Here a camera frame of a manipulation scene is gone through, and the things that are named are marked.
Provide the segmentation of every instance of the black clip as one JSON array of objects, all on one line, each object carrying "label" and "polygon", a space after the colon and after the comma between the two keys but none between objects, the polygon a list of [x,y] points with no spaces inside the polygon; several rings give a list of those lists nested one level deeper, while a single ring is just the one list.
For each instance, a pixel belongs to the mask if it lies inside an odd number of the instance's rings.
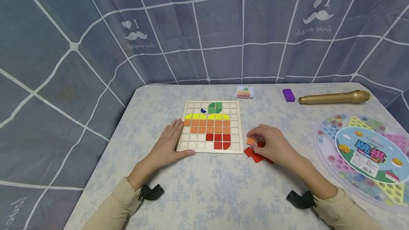
[{"label": "black clip", "polygon": [[139,196],[139,201],[143,201],[143,200],[149,200],[149,201],[154,201],[154,200],[158,200],[159,197],[161,197],[161,195],[163,195],[163,193],[165,192],[164,189],[162,189],[162,187],[157,184],[156,187],[154,187],[153,189],[150,189],[150,187],[147,184],[144,184],[142,186],[141,189],[141,195]]},{"label": "black clip", "polygon": [[308,209],[311,207],[316,207],[314,202],[314,197],[310,191],[304,193],[304,195],[299,196],[294,190],[287,195],[286,198],[294,207],[299,209]]}]

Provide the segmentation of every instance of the purple block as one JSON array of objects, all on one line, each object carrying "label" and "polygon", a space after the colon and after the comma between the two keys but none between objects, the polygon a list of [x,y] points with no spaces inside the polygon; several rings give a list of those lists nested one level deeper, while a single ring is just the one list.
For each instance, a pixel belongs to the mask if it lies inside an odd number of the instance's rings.
[{"label": "purple block", "polygon": [[291,89],[283,89],[283,95],[284,98],[287,102],[294,102],[295,101],[295,97],[293,95],[293,92],[291,91]]}]

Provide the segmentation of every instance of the table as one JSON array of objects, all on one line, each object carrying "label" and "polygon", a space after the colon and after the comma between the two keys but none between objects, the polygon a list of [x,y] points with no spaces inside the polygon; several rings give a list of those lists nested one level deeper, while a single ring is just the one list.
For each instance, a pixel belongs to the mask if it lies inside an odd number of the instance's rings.
[{"label": "table", "polygon": [[[243,140],[260,123],[278,127],[290,144],[332,183],[312,144],[319,122],[339,114],[373,115],[400,125],[372,95],[364,104],[300,105],[287,103],[282,90],[296,98],[321,93],[367,90],[358,83],[253,84],[253,99],[237,99],[236,85],[148,85],[138,88],[78,201],[65,229],[80,229],[158,139],[163,128],[182,117],[187,100],[239,100]],[[311,209],[296,209],[286,196],[305,186],[285,169],[266,161],[255,164],[244,154],[196,154],[154,175],[164,195],[145,201],[127,229],[330,229]],[[385,228],[404,229],[408,217],[351,196]]]}]

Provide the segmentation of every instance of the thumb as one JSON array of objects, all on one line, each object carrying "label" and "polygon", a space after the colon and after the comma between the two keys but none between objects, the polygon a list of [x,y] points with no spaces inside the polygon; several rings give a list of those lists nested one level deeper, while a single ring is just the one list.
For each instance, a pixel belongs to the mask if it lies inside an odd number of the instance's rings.
[{"label": "thumb", "polygon": [[176,157],[177,157],[177,160],[179,160],[179,159],[182,159],[182,158],[185,158],[185,157],[190,157],[191,155],[194,155],[194,154],[196,154],[196,152],[194,151],[194,150],[183,150],[183,151],[180,151],[180,152],[176,152]]},{"label": "thumb", "polygon": [[251,144],[250,146],[251,146],[251,149],[253,150],[253,152],[255,152],[256,154],[264,156],[264,148],[263,147],[258,147],[255,144]]}]

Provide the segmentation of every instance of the cartoon face sticker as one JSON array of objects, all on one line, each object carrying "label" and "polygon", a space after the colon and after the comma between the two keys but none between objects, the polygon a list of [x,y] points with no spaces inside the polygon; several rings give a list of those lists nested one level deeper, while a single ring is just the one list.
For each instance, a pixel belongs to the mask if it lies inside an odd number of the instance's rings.
[{"label": "cartoon face sticker", "polygon": [[394,165],[397,165],[397,166],[402,166],[403,165],[402,161],[399,160],[398,158],[392,158],[392,163]]},{"label": "cartoon face sticker", "polygon": [[355,131],[354,133],[355,133],[355,135],[358,136],[358,137],[362,137],[362,136],[363,136],[363,134],[362,134],[360,131]]},{"label": "cartoon face sticker", "polygon": [[345,144],[340,144],[339,145],[339,150],[341,150],[344,153],[349,153],[349,147]]}]

